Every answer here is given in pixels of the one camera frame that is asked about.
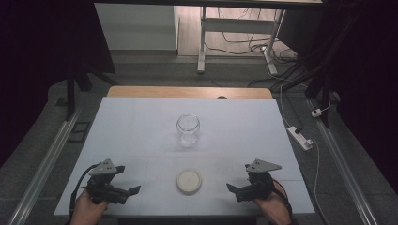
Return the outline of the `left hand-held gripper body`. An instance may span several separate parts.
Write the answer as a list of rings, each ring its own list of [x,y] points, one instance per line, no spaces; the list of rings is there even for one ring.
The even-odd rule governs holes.
[[[127,200],[128,191],[114,187],[111,181],[116,176],[117,166],[109,159],[103,160],[90,173],[86,190],[94,203],[108,202],[124,204]]]

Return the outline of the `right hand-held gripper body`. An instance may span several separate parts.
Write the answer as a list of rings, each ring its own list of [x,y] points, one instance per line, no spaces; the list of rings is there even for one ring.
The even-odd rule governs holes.
[[[281,168],[280,165],[257,158],[246,169],[250,184],[237,189],[237,193],[235,193],[237,200],[239,202],[247,202],[254,199],[266,199],[276,190],[270,172],[280,170]]]

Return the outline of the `beige round jar lid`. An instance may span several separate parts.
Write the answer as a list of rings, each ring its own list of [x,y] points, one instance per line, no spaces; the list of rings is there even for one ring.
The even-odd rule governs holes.
[[[183,194],[192,195],[201,187],[202,177],[197,171],[185,170],[178,175],[176,184]]]

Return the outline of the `clear glass jar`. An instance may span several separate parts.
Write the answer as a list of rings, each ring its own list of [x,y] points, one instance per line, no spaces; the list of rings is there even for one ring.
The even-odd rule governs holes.
[[[191,146],[199,140],[200,120],[194,114],[182,114],[177,122],[176,128],[181,144]]]

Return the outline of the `person's left hand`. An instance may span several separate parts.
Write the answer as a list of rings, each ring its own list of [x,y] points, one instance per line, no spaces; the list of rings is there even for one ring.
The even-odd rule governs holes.
[[[70,225],[97,225],[108,205],[108,202],[93,203],[85,189],[76,200]]]

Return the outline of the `person's right hand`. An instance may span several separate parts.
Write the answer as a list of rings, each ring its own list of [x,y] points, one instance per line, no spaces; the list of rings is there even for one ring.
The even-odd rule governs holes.
[[[292,224],[289,210],[287,209],[283,198],[277,193],[272,192],[266,199],[255,199],[254,202],[272,225]]]

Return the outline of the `white foam board mat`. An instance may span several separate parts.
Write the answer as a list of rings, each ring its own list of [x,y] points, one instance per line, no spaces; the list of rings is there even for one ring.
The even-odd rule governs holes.
[[[200,120],[194,145],[179,141],[176,122],[182,114]],[[56,215],[68,214],[71,192],[86,181],[83,172],[106,158],[125,166],[114,186],[141,187],[125,204],[110,206],[113,216],[255,216],[255,204],[238,202],[226,185],[247,185],[245,164],[257,158],[282,167],[272,176],[285,188],[294,213],[314,210],[272,99],[104,98]],[[185,170],[202,177],[195,194],[183,194],[177,187],[176,179]]]

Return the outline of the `white power strip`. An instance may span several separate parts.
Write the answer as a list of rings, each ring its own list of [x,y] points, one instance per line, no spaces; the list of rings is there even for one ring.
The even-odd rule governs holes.
[[[308,151],[313,148],[314,142],[311,139],[306,139],[298,128],[292,126],[288,127],[286,130],[303,151]]]

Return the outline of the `black metal stand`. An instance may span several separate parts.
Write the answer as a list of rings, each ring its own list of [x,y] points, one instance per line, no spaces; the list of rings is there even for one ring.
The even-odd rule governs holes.
[[[93,74],[95,77],[110,84],[111,86],[119,85],[119,82],[112,79],[105,72],[100,71],[88,64],[79,63],[71,66],[67,72],[67,101],[65,105],[67,106],[67,114],[65,117],[66,121],[69,121],[76,111],[76,101],[75,101],[75,84],[78,84],[79,88],[88,92],[92,88],[92,82],[88,78],[89,74]]]
[[[331,77],[326,66],[318,66],[313,70],[313,78],[305,91],[306,98],[316,98],[321,95],[319,118],[326,128],[329,128],[330,84]]]

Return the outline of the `wooden table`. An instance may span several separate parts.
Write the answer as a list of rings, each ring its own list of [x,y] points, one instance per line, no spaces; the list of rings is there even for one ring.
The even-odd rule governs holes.
[[[273,99],[267,88],[113,86],[110,98]]]

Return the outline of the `black curtain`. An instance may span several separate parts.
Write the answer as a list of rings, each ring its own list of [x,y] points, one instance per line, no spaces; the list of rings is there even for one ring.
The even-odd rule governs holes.
[[[332,10],[287,10],[278,39],[307,69],[322,65],[353,18],[331,62],[306,91],[340,97],[337,112],[398,194],[398,0],[323,0]]]
[[[113,73],[96,0],[0,0],[0,166],[69,73]]]

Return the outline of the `black floor bracket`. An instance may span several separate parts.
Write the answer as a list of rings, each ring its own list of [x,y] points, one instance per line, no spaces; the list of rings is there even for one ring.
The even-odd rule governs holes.
[[[88,135],[91,123],[76,122],[68,137],[68,143],[83,143]]]

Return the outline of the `aluminium rail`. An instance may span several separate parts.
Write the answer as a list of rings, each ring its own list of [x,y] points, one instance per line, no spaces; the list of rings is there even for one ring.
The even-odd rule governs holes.
[[[379,225],[375,212],[369,204],[363,188],[354,173],[353,165],[360,163],[363,154],[359,153],[353,159],[346,157],[346,154],[353,154],[359,149],[360,144],[352,133],[345,127],[329,125],[327,127],[321,117],[314,118],[330,158],[333,160],[337,171],[344,182],[345,189],[350,196],[350,201],[355,206],[361,219],[362,225]]]
[[[82,109],[81,106],[77,107],[69,120],[62,123],[44,159],[38,166],[30,184],[7,222],[7,225],[24,225],[27,221]]]

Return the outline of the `white desk frame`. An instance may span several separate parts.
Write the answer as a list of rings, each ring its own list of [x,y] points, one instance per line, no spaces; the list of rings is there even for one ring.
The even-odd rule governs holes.
[[[222,18],[208,18],[207,8],[201,8],[200,15],[200,46],[198,53],[197,72],[205,72],[205,39],[207,32],[227,32],[227,33],[252,33],[269,35],[269,43],[262,50],[266,60],[268,73],[270,75],[277,75],[278,71],[274,65],[271,51],[273,44],[279,32],[279,28],[283,19],[284,10],[275,10],[275,19],[273,21],[250,20],[250,19],[222,19]]]

